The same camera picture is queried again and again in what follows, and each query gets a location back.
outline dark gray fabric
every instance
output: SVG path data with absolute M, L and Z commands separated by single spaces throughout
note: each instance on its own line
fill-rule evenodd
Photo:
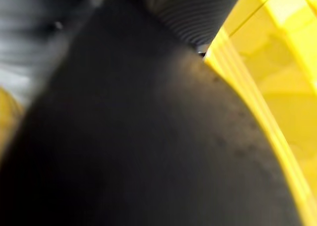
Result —
M 133 0 L 106 0 L 0 168 L 1 225 L 298 226 L 234 91 Z
M 182 41 L 209 44 L 237 0 L 143 0 Z
M 0 87 L 28 105 L 93 8 L 90 0 L 0 0 Z

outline yellow plastic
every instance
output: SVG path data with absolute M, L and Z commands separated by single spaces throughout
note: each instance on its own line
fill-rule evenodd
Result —
M 206 56 L 264 129 L 306 226 L 317 226 L 316 1 L 239 0 Z
M 0 156 L 4 144 L 10 137 L 17 121 L 21 119 L 21 116 L 21 105 L 8 92 L 0 88 Z

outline blurry object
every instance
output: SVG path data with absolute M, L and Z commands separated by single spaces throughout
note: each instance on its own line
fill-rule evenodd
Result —
M 143 0 L 180 40 L 199 49 L 210 44 L 237 0 Z
M 303 222 L 317 225 L 317 0 L 239 0 L 207 53 L 280 160 Z
M 247 106 L 138 1 L 105 0 L 29 109 L 1 225 L 301 225 Z
M 23 108 L 4 89 L 0 88 L 0 156 L 8 138 L 21 120 Z
M 102 0 L 0 0 L 0 86 L 27 106 Z

